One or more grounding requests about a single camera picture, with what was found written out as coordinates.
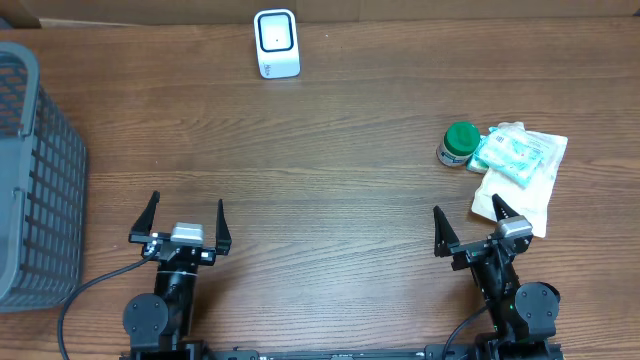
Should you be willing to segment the teal Kleenex tissue pack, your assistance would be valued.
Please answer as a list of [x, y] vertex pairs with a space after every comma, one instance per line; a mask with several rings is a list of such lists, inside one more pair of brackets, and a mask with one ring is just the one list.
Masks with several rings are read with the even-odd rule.
[[480, 149], [480, 147], [483, 144], [484, 139], [486, 138], [485, 135], [481, 135], [480, 136], [480, 142], [478, 147], [476, 148], [476, 150], [471, 154], [471, 156], [469, 157], [469, 159], [466, 162], [466, 169], [468, 171], [474, 172], [474, 173], [479, 173], [479, 174], [485, 174], [488, 170], [489, 170], [489, 166], [482, 161], [479, 156], [478, 156], [478, 151]]

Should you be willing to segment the green lid jar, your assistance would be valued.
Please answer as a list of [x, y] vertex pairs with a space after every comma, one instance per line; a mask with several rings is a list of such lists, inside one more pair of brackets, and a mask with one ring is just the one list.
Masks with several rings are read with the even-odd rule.
[[481, 141], [478, 128], [470, 122], [453, 123], [443, 135], [436, 155], [442, 164], [449, 167], [464, 165]]

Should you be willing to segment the teal snack packet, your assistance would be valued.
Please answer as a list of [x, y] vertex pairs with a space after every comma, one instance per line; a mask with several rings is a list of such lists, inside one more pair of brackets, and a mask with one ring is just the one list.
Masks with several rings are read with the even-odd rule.
[[547, 157], [549, 146], [518, 124], [494, 128], [480, 141], [475, 154], [490, 169], [527, 187], [537, 167]]

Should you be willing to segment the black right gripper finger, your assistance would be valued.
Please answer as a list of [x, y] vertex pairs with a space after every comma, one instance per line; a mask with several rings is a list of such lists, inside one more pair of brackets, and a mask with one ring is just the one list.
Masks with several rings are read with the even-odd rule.
[[498, 194], [494, 194], [491, 199], [497, 221], [519, 215], [519, 213], [512, 209]]
[[435, 226], [434, 255], [436, 257], [451, 256], [452, 249], [460, 245], [459, 238], [439, 206], [433, 208], [433, 214]]

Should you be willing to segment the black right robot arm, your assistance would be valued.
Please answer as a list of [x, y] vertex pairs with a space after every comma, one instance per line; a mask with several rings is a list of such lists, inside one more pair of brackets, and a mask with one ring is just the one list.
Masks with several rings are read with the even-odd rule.
[[486, 239], [461, 244], [443, 210], [433, 208], [434, 255], [450, 257], [455, 271], [468, 269], [485, 305], [458, 325], [443, 344], [405, 350], [332, 350], [276, 352], [234, 350], [228, 359], [345, 360], [345, 359], [561, 359], [556, 334], [559, 291], [545, 282], [519, 281], [513, 261], [533, 239], [529, 220], [499, 195], [492, 196], [496, 227]]

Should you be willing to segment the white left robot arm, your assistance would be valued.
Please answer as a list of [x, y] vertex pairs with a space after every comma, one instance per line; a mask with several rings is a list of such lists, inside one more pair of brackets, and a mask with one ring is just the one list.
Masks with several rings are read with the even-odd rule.
[[181, 223], [170, 232], [152, 230], [160, 193], [152, 193], [131, 227], [128, 241], [141, 246], [146, 263], [157, 264], [154, 290], [134, 297], [123, 312], [130, 339], [127, 359], [210, 359], [203, 340], [189, 340], [198, 269], [215, 263], [200, 224]]

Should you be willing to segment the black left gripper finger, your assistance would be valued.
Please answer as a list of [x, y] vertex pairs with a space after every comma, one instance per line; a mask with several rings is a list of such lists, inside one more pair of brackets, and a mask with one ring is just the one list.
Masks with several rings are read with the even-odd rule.
[[160, 201], [160, 192], [154, 191], [141, 215], [131, 227], [130, 234], [148, 236], [153, 227], [156, 207]]
[[222, 199], [218, 200], [215, 240], [216, 254], [221, 256], [228, 255], [232, 245], [232, 237], [225, 219]]

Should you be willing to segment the clear snack bag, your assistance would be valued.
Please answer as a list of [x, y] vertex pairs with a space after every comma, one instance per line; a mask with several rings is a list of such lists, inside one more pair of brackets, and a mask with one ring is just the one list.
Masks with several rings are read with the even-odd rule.
[[521, 187], [502, 173], [489, 168], [474, 194], [471, 211], [494, 221], [496, 217], [491, 197], [498, 194], [511, 208], [528, 219], [533, 225], [533, 233], [536, 237], [543, 238], [547, 231], [547, 209], [558, 169], [568, 145], [568, 138], [527, 130], [521, 122], [503, 122], [492, 127], [489, 133], [494, 128], [508, 124], [518, 124], [529, 134], [543, 140], [549, 146], [549, 153], [537, 167], [527, 187]]

